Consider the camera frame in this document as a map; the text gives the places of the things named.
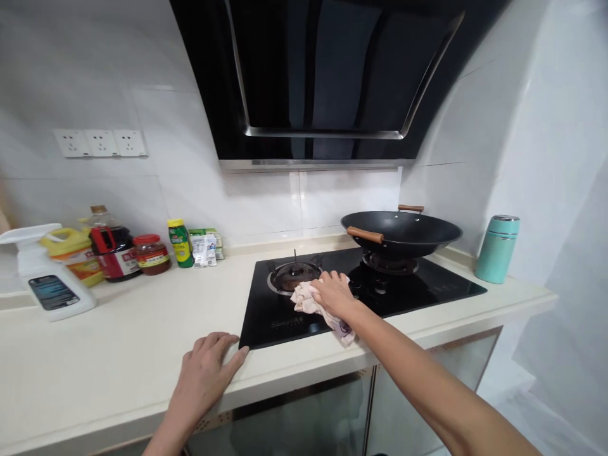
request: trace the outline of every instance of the white spray bottle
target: white spray bottle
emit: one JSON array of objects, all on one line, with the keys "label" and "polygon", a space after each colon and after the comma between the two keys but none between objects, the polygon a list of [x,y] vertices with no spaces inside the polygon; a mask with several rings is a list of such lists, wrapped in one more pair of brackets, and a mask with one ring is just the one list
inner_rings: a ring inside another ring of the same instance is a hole
[{"label": "white spray bottle", "polygon": [[50,321],[92,309],[97,298],[67,267],[54,262],[38,241],[61,224],[17,228],[0,236],[0,244],[17,244],[19,276]]}]

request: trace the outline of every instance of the wooden handle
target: wooden handle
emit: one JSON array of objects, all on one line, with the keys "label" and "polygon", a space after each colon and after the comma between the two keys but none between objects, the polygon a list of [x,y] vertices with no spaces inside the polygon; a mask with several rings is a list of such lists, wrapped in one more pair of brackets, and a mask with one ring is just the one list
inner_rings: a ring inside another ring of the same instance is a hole
[{"label": "wooden handle", "polygon": [[416,212],[420,212],[422,213],[422,211],[424,210],[424,206],[406,206],[406,205],[399,205],[397,207],[398,210],[413,210]]},{"label": "wooden handle", "polygon": [[359,228],[355,227],[346,228],[346,233],[351,236],[365,239],[366,241],[375,242],[376,244],[382,244],[382,242],[384,242],[384,234],[382,233],[360,230]]}]

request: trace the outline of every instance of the hand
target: hand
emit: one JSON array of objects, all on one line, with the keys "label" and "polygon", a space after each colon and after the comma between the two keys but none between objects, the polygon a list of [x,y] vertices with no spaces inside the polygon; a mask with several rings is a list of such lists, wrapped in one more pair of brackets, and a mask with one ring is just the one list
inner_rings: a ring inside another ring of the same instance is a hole
[{"label": "hand", "polygon": [[319,290],[319,293],[313,293],[315,301],[323,306],[333,316],[344,320],[348,323],[349,311],[354,305],[361,304],[357,301],[348,287],[348,278],[345,274],[340,274],[332,271],[328,274],[327,271],[321,273],[323,283],[318,280],[312,281],[312,286]]},{"label": "hand", "polygon": [[182,359],[182,370],[169,402],[165,421],[178,432],[192,433],[198,421],[224,394],[232,377],[245,361],[249,347],[242,347],[222,366],[228,348],[239,336],[212,332],[194,342]]}]

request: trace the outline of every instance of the electrical outlet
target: electrical outlet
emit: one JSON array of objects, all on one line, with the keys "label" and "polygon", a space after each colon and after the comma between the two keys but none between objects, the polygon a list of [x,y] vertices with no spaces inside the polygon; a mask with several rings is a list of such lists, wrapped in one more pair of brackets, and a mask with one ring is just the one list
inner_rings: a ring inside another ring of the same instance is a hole
[{"label": "electrical outlet", "polygon": [[53,134],[65,157],[91,156],[91,150],[82,130],[54,129]]},{"label": "electrical outlet", "polygon": [[85,130],[91,154],[93,156],[118,156],[114,135],[108,130]]},{"label": "electrical outlet", "polygon": [[114,130],[118,152],[122,156],[145,156],[146,148],[140,131]]}]

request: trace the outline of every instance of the countertop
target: countertop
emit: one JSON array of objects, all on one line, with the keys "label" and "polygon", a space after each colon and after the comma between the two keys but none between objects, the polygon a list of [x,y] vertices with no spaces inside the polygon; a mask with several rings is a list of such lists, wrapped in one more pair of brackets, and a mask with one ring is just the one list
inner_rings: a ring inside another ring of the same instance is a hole
[{"label": "countertop", "polygon": [[[92,289],[100,300],[95,309],[59,322],[45,321],[37,307],[0,312],[0,455],[75,438],[84,453],[82,438],[90,433],[97,433],[98,442],[88,445],[100,449],[118,443],[115,435],[99,436],[100,431],[138,420],[138,430],[123,439],[152,432],[167,409],[182,355],[194,341],[212,331],[240,333],[256,261],[288,257],[293,248],[306,254],[352,247],[348,236],[243,246],[229,250],[213,268],[173,268],[100,284]],[[423,348],[544,312],[557,297],[512,278],[503,285],[480,281],[470,258],[442,252],[427,258],[488,292],[387,319]],[[233,346],[228,357],[235,351]],[[345,348],[331,332],[253,350],[210,413],[375,363],[363,343]],[[58,453],[70,453],[66,448]]]}]

